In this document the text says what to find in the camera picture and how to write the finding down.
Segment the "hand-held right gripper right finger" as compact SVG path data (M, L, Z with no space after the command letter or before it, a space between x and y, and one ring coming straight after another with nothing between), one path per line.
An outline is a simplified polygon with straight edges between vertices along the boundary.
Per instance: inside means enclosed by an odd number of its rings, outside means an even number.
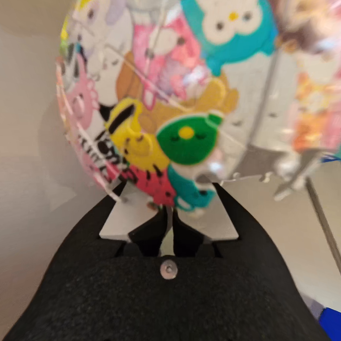
M175 255L196 255L202 245L237 240L238 233L218 196L206 210L172 213L173 252Z

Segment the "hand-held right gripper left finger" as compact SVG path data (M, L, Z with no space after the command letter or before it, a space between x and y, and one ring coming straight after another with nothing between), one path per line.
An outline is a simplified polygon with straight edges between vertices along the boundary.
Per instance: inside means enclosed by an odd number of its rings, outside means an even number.
M100 237L134 243L145 256L160 256L161 244L168 232L169 210L147 207L148 197L132 184L116 187L122 189L121 198L126 202L116 202L104 223Z

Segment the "colourful puzzle ball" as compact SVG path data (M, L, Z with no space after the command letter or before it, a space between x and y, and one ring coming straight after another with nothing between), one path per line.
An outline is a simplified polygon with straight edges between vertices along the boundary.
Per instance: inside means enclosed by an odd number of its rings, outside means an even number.
M57 59L65 135L109 194L200 215L214 182L281 200L340 147L340 1L74 1Z

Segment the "blue plastic bin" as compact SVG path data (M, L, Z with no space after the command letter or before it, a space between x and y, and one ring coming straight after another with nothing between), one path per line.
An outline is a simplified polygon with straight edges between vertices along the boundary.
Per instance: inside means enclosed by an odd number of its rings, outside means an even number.
M323 307L318 323L332 341L341 340L341 312Z

